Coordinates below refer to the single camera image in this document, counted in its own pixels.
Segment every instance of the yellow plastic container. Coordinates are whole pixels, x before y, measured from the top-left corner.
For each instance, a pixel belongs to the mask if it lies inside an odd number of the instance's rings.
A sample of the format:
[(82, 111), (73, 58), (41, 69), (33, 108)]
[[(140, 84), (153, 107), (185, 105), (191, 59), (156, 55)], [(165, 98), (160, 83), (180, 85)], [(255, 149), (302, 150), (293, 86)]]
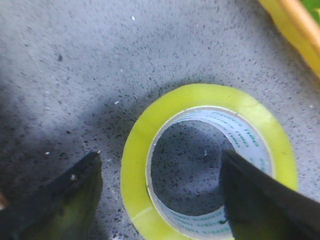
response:
[(285, 38), (320, 77), (320, 27), (299, 0), (259, 0)]

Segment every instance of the gray floor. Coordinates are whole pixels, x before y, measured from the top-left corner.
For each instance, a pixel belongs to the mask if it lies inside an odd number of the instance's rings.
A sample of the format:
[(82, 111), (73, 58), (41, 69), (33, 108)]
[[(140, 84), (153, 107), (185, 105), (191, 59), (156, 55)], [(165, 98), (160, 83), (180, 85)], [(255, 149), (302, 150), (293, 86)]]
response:
[(278, 118), (299, 190), (320, 201), (316, 82), (257, 1), (1, 0), (0, 187), (17, 201), (102, 150), (89, 239), (142, 240), (120, 195), (130, 129), (168, 91), (214, 83), (249, 93)]

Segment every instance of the tape roll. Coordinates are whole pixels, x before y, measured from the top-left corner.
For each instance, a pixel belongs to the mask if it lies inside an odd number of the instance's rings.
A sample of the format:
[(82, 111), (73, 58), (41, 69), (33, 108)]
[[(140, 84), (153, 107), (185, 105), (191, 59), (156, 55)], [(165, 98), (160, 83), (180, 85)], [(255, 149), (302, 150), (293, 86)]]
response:
[(153, 150), (161, 134), (182, 121), (201, 121), (219, 129), (236, 152), (287, 187), (296, 190), (294, 154), (276, 118), (250, 95), (232, 87), (190, 84), (151, 104), (134, 124), (121, 164), (124, 206), (146, 240), (230, 240), (224, 207), (189, 216), (165, 206), (154, 193)]

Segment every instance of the packing tape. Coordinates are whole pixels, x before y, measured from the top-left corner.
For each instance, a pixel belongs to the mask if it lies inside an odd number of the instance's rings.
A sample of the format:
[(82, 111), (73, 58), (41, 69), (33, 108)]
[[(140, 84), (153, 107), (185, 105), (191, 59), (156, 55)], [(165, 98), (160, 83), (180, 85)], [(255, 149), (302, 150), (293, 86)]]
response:
[(294, 154), (276, 118), (250, 95), (232, 87), (190, 84), (151, 104), (134, 124), (121, 164), (124, 206), (146, 240), (231, 240), (222, 206), (189, 216), (165, 206), (154, 193), (151, 161), (155, 145), (171, 125), (201, 121), (219, 129), (236, 152), (287, 187), (297, 189)]

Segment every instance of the tape core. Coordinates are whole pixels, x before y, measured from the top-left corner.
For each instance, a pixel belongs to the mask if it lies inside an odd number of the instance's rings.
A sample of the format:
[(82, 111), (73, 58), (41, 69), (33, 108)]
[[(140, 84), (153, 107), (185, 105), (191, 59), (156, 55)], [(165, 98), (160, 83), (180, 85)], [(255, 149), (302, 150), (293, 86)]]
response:
[(151, 178), (151, 162), (155, 146), (170, 126), (183, 121), (200, 121), (220, 130), (232, 144), (234, 150), (257, 168), (274, 176), (273, 160), (263, 137), (242, 116), (223, 107), (198, 106), (179, 112), (169, 119), (157, 132), (149, 148), (146, 163), (146, 186), (153, 205), (161, 217), (182, 234), (198, 240), (231, 238), (229, 223), (225, 220), (224, 206), (218, 210), (190, 216), (176, 212), (157, 197)]

